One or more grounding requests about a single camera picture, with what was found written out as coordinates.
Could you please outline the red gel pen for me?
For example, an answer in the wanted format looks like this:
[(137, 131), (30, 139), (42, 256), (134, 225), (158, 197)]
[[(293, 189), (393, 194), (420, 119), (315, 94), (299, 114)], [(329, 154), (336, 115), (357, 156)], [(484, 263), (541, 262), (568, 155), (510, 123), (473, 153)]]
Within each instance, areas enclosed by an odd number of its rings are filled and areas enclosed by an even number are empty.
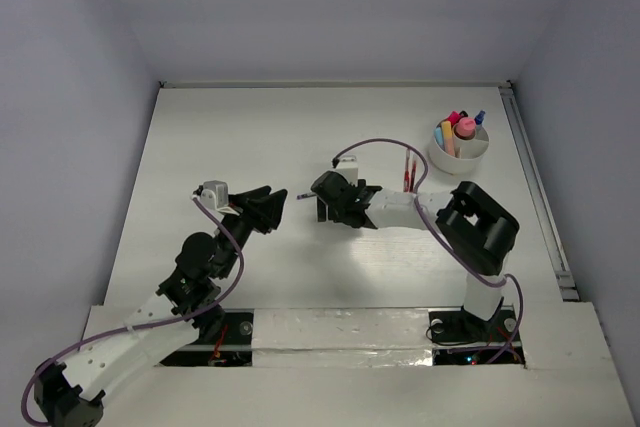
[(409, 192), (414, 192), (416, 174), (417, 174), (417, 159), (413, 158), (411, 163), (410, 177), (409, 177)]
[(410, 162), (411, 162), (411, 150), (407, 148), (405, 151), (404, 177), (403, 177), (403, 192), (405, 193), (408, 193), (410, 191), (410, 186), (411, 186)]

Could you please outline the black pink highlighter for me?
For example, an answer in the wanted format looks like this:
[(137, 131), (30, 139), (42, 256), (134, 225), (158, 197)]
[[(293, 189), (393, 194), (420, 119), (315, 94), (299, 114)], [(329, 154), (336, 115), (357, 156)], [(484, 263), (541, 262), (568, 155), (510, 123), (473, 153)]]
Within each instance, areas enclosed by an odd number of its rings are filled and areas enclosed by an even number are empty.
[(468, 116), (468, 113), (464, 110), (461, 111), (452, 111), (449, 116), (446, 118), (446, 121), (448, 121), (452, 126), (454, 126), (455, 124), (457, 124), (461, 119), (465, 118)]

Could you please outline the clear blue capped pen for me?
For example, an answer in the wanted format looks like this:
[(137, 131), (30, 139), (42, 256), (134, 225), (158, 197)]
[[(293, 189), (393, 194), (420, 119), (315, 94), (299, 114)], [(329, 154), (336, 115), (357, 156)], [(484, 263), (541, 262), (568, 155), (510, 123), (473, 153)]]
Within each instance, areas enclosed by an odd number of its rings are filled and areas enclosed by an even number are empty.
[(474, 117), (474, 122), (477, 127), (482, 127), (486, 116), (485, 110), (480, 110), (478, 114)]

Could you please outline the orange pastel highlighter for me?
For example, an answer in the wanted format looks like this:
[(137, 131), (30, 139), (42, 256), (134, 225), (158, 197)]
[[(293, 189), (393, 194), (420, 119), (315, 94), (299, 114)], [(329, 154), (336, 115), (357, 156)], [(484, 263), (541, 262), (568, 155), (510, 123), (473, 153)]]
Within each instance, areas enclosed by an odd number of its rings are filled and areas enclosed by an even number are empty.
[(453, 157), (460, 159), (461, 149), (460, 149), (460, 146), (458, 145), (458, 138), (456, 136), (451, 137), (448, 141), (448, 145), (450, 147), (450, 154)]

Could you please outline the orange capped highlighter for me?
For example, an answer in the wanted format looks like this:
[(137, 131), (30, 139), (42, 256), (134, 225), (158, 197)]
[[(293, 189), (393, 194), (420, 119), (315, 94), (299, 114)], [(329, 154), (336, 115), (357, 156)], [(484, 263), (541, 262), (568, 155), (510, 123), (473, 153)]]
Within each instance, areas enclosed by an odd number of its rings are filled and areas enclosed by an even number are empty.
[(440, 124), (440, 127), (442, 129), (443, 136), (444, 136), (444, 144), (445, 144), (444, 150), (447, 152), (448, 155), (452, 156), (450, 154), (450, 147), (448, 145), (449, 139), (453, 137), (452, 125), (445, 120)]

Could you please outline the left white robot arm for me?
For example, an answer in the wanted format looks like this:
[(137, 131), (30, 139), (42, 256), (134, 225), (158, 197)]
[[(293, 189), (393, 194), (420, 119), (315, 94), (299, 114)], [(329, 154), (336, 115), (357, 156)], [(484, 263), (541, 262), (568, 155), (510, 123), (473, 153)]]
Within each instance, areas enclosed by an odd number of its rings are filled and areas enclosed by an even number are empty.
[(215, 232), (188, 236), (171, 274), (118, 327), (63, 349), (36, 369), (23, 395), (40, 409), (41, 425), (95, 426), (129, 380), (183, 346), (215, 339), (224, 320), (220, 304), (235, 289), (221, 289), (216, 280), (243, 275), (243, 247), (252, 234), (279, 227), (286, 199), (286, 190), (268, 186), (239, 194), (221, 181), (199, 186), (191, 200)]

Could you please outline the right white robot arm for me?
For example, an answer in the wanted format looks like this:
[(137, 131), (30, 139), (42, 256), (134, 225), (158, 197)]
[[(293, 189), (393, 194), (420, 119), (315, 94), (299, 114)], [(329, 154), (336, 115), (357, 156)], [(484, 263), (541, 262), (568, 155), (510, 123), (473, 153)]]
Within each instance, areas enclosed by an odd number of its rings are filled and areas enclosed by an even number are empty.
[(466, 271), (460, 315), (462, 331), (482, 339), (497, 325), (503, 303), (506, 258), (520, 224), (478, 184), (462, 181), (450, 192), (403, 193), (364, 180), (349, 183), (334, 171), (322, 174), (311, 192), (325, 206), (326, 219), (356, 229), (408, 228), (430, 232)]

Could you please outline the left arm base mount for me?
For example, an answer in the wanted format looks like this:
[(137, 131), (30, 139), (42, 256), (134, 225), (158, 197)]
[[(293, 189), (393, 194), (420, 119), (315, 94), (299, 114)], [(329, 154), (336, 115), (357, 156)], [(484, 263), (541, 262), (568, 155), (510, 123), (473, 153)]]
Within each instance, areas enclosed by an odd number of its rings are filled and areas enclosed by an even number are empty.
[(227, 311), (212, 340), (198, 339), (163, 359), (164, 367), (250, 367), (253, 363), (253, 310)]

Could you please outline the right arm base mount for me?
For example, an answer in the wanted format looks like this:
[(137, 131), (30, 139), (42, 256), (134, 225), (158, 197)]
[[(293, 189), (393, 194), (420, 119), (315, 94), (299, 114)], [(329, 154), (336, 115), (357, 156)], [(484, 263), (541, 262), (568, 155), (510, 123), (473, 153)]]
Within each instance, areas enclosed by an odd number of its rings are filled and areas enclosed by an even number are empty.
[(433, 364), (524, 366), (520, 334), (514, 333), (516, 320), (510, 308), (502, 308), (489, 321), (478, 320), (462, 309), (430, 311), (425, 336), (432, 344)]

